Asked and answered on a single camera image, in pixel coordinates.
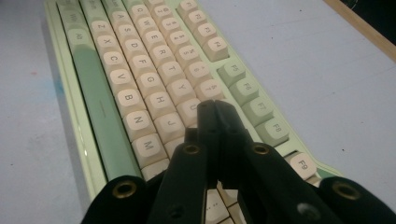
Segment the brown wooden edge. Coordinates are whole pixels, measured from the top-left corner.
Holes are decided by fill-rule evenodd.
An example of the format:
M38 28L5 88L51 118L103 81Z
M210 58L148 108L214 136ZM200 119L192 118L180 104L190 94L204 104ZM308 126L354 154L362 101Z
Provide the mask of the brown wooden edge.
M396 63L396 46L340 0L323 0Z

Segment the keyboard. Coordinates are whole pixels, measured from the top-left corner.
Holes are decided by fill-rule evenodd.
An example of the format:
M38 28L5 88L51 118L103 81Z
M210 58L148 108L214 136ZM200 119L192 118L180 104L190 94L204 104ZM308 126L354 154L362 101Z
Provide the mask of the keyboard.
M198 0L47 0L46 13L87 189L166 170L196 106L235 106L253 141L306 182L341 175L317 160ZM207 193L206 223L243 223L236 190Z

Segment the green space bar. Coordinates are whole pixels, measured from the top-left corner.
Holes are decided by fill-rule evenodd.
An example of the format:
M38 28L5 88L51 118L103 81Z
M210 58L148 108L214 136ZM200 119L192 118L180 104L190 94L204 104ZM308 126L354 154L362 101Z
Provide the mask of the green space bar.
M73 62L107 180L141 176L96 50L83 45L75 48Z

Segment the white table surface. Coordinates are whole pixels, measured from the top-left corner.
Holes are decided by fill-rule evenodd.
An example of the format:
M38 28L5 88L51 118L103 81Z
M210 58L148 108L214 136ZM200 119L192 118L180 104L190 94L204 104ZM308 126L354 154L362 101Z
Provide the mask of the white table surface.
M201 0L320 161L396 211L396 64L319 0ZM0 1L0 223L89 206L42 0Z

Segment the green keyboard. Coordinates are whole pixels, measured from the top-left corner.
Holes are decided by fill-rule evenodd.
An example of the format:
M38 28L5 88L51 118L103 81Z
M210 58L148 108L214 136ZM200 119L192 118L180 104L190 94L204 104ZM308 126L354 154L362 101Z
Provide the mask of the green keyboard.
M233 104L253 140L308 183L340 175L312 157L197 1L47 0L46 13L92 199L115 177L165 170L209 99ZM208 191L206 223L243 221L235 190Z

